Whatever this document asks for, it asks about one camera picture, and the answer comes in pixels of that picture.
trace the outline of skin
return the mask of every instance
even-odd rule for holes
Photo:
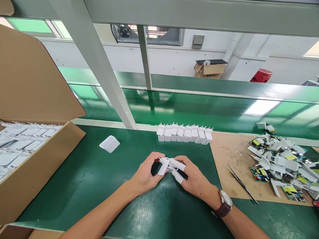
[[[160,156],[165,157],[162,153],[152,152],[140,165],[132,179],[126,181],[110,197],[68,229],[59,239],[100,239],[127,204],[154,188],[165,176],[158,174],[152,176],[151,174],[151,167],[154,162],[159,161]],[[212,185],[186,156],[177,156],[174,159],[186,165],[184,172],[188,175],[188,179],[182,181],[182,187],[205,201],[214,210],[217,210],[221,206],[218,188]],[[235,206],[222,220],[236,239],[269,238]]]

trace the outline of watch strap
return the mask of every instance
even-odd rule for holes
[[[219,209],[216,211],[212,210],[212,213],[215,215],[215,217],[225,217],[229,211],[231,210],[231,207],[229,207],[226,203],[222,203]]]

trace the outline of window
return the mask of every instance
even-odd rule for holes
[[[61,21],[0,18],[0,24],[34,37],[72,39]]]
[[[319,41],[316,44],[314,44],[314,46],[311,47],[311,49],[309,51],[307,51],[305,56],[319,57]]]
[[[139,43],[136,25],[112,24],[112,32],[117,42]],[[183,45],[184,29],[148,26],[146,28],[148,44]]]

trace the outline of small cardboard box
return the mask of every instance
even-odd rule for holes
[[[206,60],[197,60],[194,66],[195,77],[219,79],[224,73],[227,62],[224,60],[209,60],[210,65],[203,65]]]
[[[85,136],[82,108],[36,38],[0,25],[0,120],[62,124],[0,183],[0,225],[14,222]]]

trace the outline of electrical box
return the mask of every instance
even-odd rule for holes
[[[202,35],[194,35],[192,48],[194,49],[202,48],[204,37],[205,36],[202,36]]]

